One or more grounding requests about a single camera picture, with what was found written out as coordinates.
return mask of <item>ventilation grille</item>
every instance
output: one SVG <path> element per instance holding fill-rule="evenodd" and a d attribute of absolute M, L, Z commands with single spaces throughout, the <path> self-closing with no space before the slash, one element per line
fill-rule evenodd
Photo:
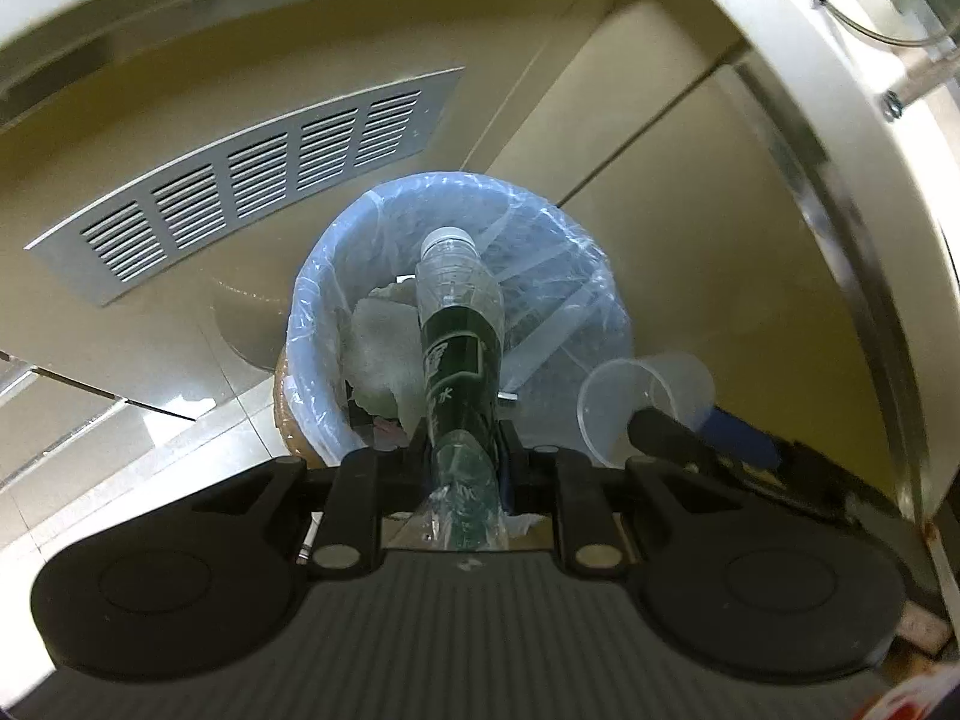
<path fill-rule="evenodd" d="M 356 129 L 357 109 L 328 116 L 301 127 L 301 153 L 296 187 L 309 189 L 344 171 Z"/>
<path fill-rule="evenodd" d="M 276 203 L 286 193 L 287 133 L 234 151 L 230 165 L 230 189 L 239 218 Z"/>
<path fill-rule="evenodd" d="M 270 119 L 158 167 L 27 245 L 103 305 L 258 218 L 422 151 L 462 69 Z"/>
<path fill-rule="evenodd" d="M 198 167 L 151 194 L 179 248 L 194 245 L 227 226 L 213 165 Z"/>
<path fill-rule="evenodd" d="M 383 159 L 397 150 L 416 107 L 416 98 L 419 98 L 419 91 L 379 100 L 370 106 L 360 134 L 354 167 Z"/>
<path fill-rule="evenodd" d="M 166 259 L 160 241 L 136 202 L 127 203 L 83 230 L 83 240 L 121 284 Z"/>

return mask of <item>plastic water bottle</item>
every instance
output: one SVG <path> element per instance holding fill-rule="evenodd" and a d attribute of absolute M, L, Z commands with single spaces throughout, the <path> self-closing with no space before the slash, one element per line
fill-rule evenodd
<path fill-rule="evenodd" d="M 424 240 L 416 266 L 426 418 L 443 549 L 505 546 L 496 457 L 496 394 L 503 343 L 503 295 L 459 227 Z"/>

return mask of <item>metal screw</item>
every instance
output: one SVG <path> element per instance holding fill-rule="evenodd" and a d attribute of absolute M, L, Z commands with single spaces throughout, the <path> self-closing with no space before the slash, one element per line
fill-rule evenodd
<path fill-rule="evenodd" d="M 578 549 L 574 557 L 584 568 L 616 568 L 623 553 L 609 544 L 588 544 Z"/>
<path fill-rule="evenodd" d="M 892 89 L 880 96 L 880 112 L 888 122 L 896 122 L 904 114 L 904 104 Z"/>
<path fill-rule="evenodd" d="M 520 396 L 516 392 L 498 392 L 496 394 L 496 405 L 501 409 L 510 409 L 517 405 Z"/>
<path fill-rule="evenodd" d="M 313 562 L 320 568 L 350 568 L 360 562 L 360 552 L 349 544 L 328 544 L 313 553 Z"/>

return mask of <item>green bottle label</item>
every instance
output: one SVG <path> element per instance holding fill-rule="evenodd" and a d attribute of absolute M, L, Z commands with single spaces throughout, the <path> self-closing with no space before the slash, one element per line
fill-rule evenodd
<path fill-rule="evenodd" d="M 500 341 L 482 314 L 448 306 L 421 327 L 426 418 L 434 445 L 451 430 L 466 430 L 491 460 L 500 379 Z"/>

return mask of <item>plastic garbage bag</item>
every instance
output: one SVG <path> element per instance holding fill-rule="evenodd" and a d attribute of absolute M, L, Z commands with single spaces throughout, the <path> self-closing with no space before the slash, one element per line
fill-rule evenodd
<path fill-rule="evenodd" d="M 600 362 L 632 355 L 606 255 L 556 206 L 483 175 L 431 172 L 366 191 L 323 233 L 294 285 L 283 380 L 296 422 L 328 464 L 364 446 L 347 423 L 341 340 L 357 301 L 414 272 L 437 227 L 467 230 L 503 290 L 500 389 L 528 446 L 587 453 L 577 394 Z"/>

